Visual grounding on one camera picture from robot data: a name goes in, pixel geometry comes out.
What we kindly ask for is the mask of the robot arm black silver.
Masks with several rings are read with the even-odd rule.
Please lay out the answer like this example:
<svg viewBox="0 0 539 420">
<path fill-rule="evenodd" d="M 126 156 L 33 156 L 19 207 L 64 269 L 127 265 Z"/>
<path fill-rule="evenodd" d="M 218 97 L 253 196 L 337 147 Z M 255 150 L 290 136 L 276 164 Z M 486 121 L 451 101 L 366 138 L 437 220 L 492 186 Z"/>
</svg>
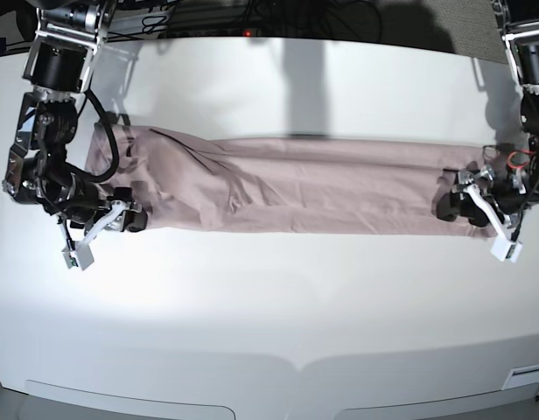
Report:
<svg viewBox="0 0 539 420">
<path fill-rule="evenodd" d="M 439 197 L 441 221 L 465 218 L 477 227 L 501 224 L 518 239 L 524 216 L 539 204 L 539 1 L 493 1 L 493 14 L 512 78 L 521 93 L 520 124 L 526 140 L 495 147 L 492 156 L 455 171 Z"/>
<path fill-rule="evenodd" d="M 81 228 L 90 242 L 103 229 L 136 233 L 145 230 L 147 214 L 128 187 L 103 198 L 101 183 L 111 179 L 120 162 L 112 126 L 90 83 L 108 39 L 115 1 L 34 1 L 37 26 L 23 77 L 32 85 L 24 94 L 15 140 L 10 147 L 3 190 L 18 204 L 40 205 L 57 218 L 74 254 L 69 228 Z M 67 161 L 67 145 L 75 137 L 77 95 L 92 104 L 111 152 L 101 174 Z"/>
</svg>

